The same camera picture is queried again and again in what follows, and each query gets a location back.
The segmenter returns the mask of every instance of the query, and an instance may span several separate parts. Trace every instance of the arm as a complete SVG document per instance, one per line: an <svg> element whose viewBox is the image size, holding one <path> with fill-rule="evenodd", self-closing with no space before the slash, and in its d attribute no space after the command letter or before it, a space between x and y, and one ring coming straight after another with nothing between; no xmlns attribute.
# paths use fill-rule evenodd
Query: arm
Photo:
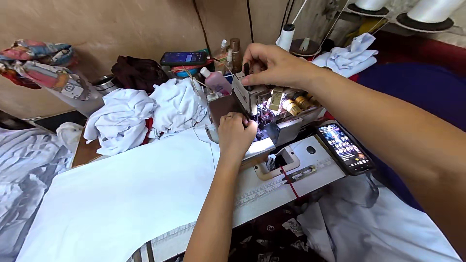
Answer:
<svg viewBox="0 0 466 262"><path fill-rule="evenodd" d="M281 48L251 44L244 85L276 84L303 89L366 148L395 170L466 257L466 133L403 100L371 90Z"/></svg>
<svg viewBox="0 0 466 262"><path fill-rule="evenodd" d="M230 112L220 119L219 163L189 240L184 262L228 260L236 177L256 131L257 124L248 122L240 113Z"/></svg>

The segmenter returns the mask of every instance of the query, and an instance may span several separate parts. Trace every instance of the left hand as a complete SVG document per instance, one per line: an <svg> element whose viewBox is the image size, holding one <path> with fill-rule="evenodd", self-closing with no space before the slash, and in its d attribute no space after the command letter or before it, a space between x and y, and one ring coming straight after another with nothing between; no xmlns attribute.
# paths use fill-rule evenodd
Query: left hand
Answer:
<svg viewBox="0 0 466 262"><path fill-rule="evenodd" d="M241 113L229 112L220 118L220 154L241 161L257 132L257 123Z"/></svg>

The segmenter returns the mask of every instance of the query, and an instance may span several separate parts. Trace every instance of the scrap fabric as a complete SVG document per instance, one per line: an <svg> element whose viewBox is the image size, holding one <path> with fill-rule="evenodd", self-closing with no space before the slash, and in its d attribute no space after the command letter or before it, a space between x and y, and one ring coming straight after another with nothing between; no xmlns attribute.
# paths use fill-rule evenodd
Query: scrap fabric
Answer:
<svg viewBox="0 0 466 262"><path fill-rule="evenodd" d="M68 97L87 100L78 75L66 66L77 63L71 45L17 40L0 51L0 74L32 89L51 88Z"/></svg>

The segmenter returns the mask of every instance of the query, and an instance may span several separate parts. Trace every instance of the smartphone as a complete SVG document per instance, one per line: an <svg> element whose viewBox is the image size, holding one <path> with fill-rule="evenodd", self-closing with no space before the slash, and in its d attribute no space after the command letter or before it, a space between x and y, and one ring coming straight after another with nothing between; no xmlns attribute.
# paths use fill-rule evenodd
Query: smartphone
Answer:
<svg viewBox="0 0 466 262"><path fill-rule="evenodd" d="M167 66L202 65L206 62L206 52L166 52L160 60L161 65Z"/></svg>
<svg viewBox="0 0 466 262"><path fill-rule="evenodd" d="M349 175L357 176L375 169L369 156L337 123L318 127L317 135Z"/></svg>

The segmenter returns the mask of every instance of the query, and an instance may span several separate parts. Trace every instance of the pink bottle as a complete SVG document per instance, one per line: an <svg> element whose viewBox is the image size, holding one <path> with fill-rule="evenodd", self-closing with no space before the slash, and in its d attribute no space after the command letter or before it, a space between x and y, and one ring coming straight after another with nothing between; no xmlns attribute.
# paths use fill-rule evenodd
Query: pink bottle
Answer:
<svg viewBox="0 0 466 262"><path fill-rule="evenodd" d="M232 92L232 85L226 80L220 72L210 72L207 68L201 69L201 74L206 78L204 83L213 91L228 96Z"/></svg>

